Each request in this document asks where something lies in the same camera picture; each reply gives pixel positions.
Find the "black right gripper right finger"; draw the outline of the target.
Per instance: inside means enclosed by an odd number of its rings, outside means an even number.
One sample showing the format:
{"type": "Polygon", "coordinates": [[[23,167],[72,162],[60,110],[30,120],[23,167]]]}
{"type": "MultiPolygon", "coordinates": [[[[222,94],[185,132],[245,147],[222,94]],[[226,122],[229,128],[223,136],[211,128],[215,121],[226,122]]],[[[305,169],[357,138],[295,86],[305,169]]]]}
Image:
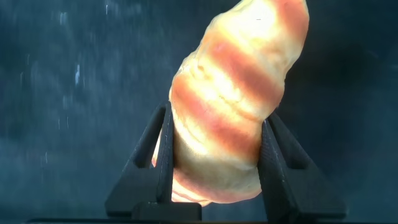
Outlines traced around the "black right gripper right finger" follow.
{"type": "Polygon", "coordinates": [[[270,222],[340,222],[342,197],[276,113],[262,124],[257,165],[270,222]]]}

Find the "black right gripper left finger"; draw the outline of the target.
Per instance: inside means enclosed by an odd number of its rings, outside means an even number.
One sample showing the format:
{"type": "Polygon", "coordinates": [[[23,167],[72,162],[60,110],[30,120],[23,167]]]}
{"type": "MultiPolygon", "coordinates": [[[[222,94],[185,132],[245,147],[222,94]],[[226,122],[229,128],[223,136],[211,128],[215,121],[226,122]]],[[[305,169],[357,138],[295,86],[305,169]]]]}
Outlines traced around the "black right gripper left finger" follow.
{"type": "Polygon", "coordinates": [[[171,104],[154,110],[122,174],[105,201],[109,217],[130,217],[144,202],[171,201],[174,169],[174,122],[171,104]]]}

